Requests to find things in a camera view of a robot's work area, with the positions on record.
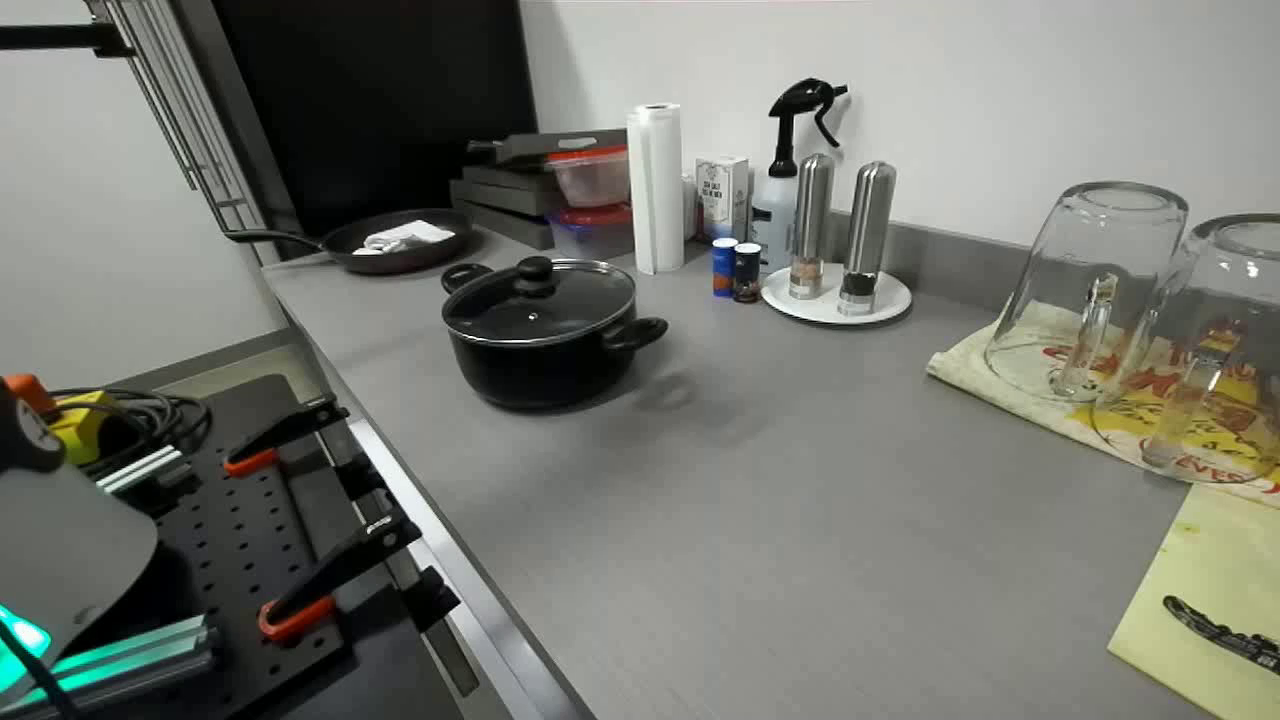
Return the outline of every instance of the kitchen counter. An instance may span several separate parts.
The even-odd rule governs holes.
[[[926,375],[997,307],[834,331],[694,261],[641,276],[671,331],[608,399],[508,417],[440,272],[267,284],[596,718],[1198,718],[1104,650],[1183,489]]]

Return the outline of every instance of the green light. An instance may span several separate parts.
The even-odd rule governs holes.
[[[45,656],[53,650],[53,637],[15,615],[12,610],[0,603],[0,626],[33,653]],[[27,675],[27,670],[0,646],[0,692],[9,692],[12,684],[21,684]]]

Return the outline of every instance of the white wall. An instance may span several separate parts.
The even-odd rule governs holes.
[[[83,25],[0,0],[0,25]],[[126,61],[0,53],[0,373],[102,385],[286,329]]]
[[[770,166],[770,104],[854,86],[837,210],[864,160],[895,222],[1034,246],[1076,182],[1280,213],[1277,0],[523,0],[546,129],[684,104],[684,160]]]

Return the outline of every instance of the black pot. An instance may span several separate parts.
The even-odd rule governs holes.
[[[523,256],[444,272],[444,326],[470,385],[497,410],[549,412],[608,393],[668,322],[638,322],[638,281],[596,261]]]

